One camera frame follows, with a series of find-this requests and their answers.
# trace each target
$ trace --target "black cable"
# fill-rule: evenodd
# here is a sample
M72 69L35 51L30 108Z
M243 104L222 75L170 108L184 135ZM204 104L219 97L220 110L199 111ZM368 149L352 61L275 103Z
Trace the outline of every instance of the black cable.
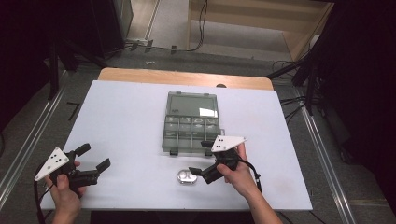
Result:
M295 66L294 62L284 62L282 63L282 68L285 66L285 63L292 63ZM290 77L294 77L294 74L290 74L289 72L286 73L286 75L290 76Z
M35 176L38 174L38 172L41 170L41 168L43 167L45 161L43 161L35 170ZM38 197L38 182L34 180L33 182L33 187L34 187L34 192L35 192L35 207L37 209L37 219L38 222L40 224L45 224L46 223L46 219L47 217L52 213L52 210L50 210L45 216L43 214L43 211L41 210L41 201L44 198L44 195L46 195L50 189L53 187L53 185L51 185L40 197Z
M44 165L44 161L37 167L37 169L35 170L35 176L38 174L38 172L40 171L40 169L43 167ZM43 211L41 210L41 206L40 206L40 199L38 198L38 182L33 180L33 188L34 188L34 192L35 192L35 207L37 209L37 219L38 222L40 224L45 224L46 223L46 219L44 218L44 214Z
M47 218L50 216L50 214L53 212L53 210L49 210L48 213L44 216L44 219L47 220Z
M296 103L296 102L302 102L302 101L304 101L305 99L295 99L295 100L292 100L292 101L287 101L287 102L283 102L283 103L281 103L280 105L290 105L290 104L293 104L293 103Z
M254 166L250 162L244 161L241 158L238 161L243 162L244 164L246 164L253 171L254 178L256 179L257 188L259 189L260 192L262 192L262 183L260 182L260 176L261 175L257 174L256 168L254 168Z
M292 116L293 113L296 113L301 107L303 107L303 105L299 105L297 106L297 108L295 110L293 110L291 113L289 113L285 119L287 119L288 117Z
M218 159L218 161L241 161L244 164L246 164L253 171L254 178L256 179L257 188L259 189L260 192L262 192L262 183L260 182L261 175L257 174L256 168L254 168L253 164L251 164L248 161L243 160L239 155L238 155L238 159L236 159L236 158L221 158L221 159Z
M291 119L294 117L294 115L297 114L297 112L299 111L299 109L301 109L303 107L303 105L299 105L299 107L295 110L295 112L291 115L291 117L289 118L289 120L286 122L286 125L289 125L289 122L291 121Z
M314 216L318 221L320 221L323 224L326 224L326 222L324 222L322 219L320 219L320 217L318 217L317 215L315 215L312 211L309 211L310 214L312 214L312 216Z
M275 72L274 66L275 66L275 64L277 64L277 63L294 63L294 62L282 61L282 60L280 60L280 61L275 61L275 62L273 62L273 64L272 64L272 71L273 71L273 72Z
M286 99L281 99L279 100L280 103L287 102L287 101L294 101L294 100L300 100L300 99L305 99L305 96L298 96L294 98L286 98Z
M283 218L285 218L290 224L293 224L293 222L282 212L278 212Z
M141 45L141 44L137 44L136 45L135 43L127 43L127 44L133 44L133 45L125 47L123 49L117 49L117 50L111 51L109 53L123 51L125 49L131 49L134 46L142 47L142 48L145 48L145 49L168 49L168 50L172 50L172 51L196 51L204 44L206 12L207 12L207 0L205 0L203 6L201 8L201 13L200 13L200 16L199 16L200 41L199 41L198 45L194 49L169 49L169 48L163 48L163 47L152 47L152 46L148 47L148 46Z

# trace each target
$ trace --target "clear plastic box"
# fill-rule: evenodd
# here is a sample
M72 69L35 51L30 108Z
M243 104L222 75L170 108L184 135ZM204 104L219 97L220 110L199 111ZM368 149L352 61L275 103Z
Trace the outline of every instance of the clear plastic box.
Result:
M215 94L170 91L163 127L163 151L171 155L204 153L202 141L214 141L220 134L218 101Z

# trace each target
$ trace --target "human hand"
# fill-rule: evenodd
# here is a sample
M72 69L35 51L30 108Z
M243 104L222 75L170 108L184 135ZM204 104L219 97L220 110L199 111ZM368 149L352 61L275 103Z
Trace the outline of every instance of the human hand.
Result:
M236 151L242 160L248 160L244 143L239 145ZM250 169L243 162L238 162L234 171L224 164L219 164L217 169L224 175L225 182L231 183L242 196L247 197L248 193L252 190L259 190L256 186L256 182L251 176Z
M75 161L75 165L80 166L80 162ZM49 187L53 185L49 175L45 179ZM87 187L78 188L79 195L83 195L86 189ZM67 175L58 175L57 186L52 186L49 191L56 208L53 223L73 223L81 210L81 201L69 188Z

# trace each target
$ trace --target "metal part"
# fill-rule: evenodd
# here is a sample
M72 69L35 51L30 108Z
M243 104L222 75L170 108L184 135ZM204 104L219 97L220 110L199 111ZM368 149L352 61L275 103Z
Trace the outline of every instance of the metal part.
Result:
M161 1L161 0L157 0L157 1L156 1L155 6L154 6L154 10L152 11L152 15L151 15L151 18L150 18L149 24L148 24L148 29L147 29L146 34L145 34L145 39L146 39L146 40L148 40L148 39L149 39L149 36L151 35L152 24L153 24L154 21L155 21L155 17L156 17L156 15L157 15L158 6L160 5L160 1Z
M58 106L59 102L64 95L64 89L68 83L70 78L70 72L64 71L61 77L61 87L52 101L48 101L46 106L43 109L40 117L38 118L35 126L32 131L30 131L28 137L23 143L18 155L15 157L12 164L9 166L6 174L4 175L2 181L0 182L0 211L3 208L6 200L17 183L18 178L21 175L21 172L28 162L33 150L35 149L35 145L38 142L41 134L44 132L47 127L50 118L52 117L53 112Z
M303 96L300 89L295 89L296 96ZM304 120L309 133L311 134L312 142L314 143L315 149L318 153L318 158L322 166L323 172L326 176L332 196L335 201L335 205L338 208L343 223L356 223L356 220L352 214L352 211L345 195L341 183L338 180L337 174L332 167L332 162L327 154L326 147L320 137L317 125L313 116L310 116L305 107L302 108Z
M189 170L181 170L177 174L177 180L180 184L193 184L198 177L193 175Z

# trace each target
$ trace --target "white table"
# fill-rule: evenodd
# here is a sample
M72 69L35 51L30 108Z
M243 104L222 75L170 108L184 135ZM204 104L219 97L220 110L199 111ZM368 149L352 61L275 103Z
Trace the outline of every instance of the white table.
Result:
M263 195L275 210L311 210L312 205L275 91L94 81L64 151L90 143L78 158L91 170L111 166L89 186L82 207L92 210L243 211L248 204L222 179L207 185L199 177L181 185L177 173L205 169L213 158L170 157L162 150L167 93L212 93L218 97L220 127L247 138L249 161L262 175ZM43 209L54 207L46 195Z

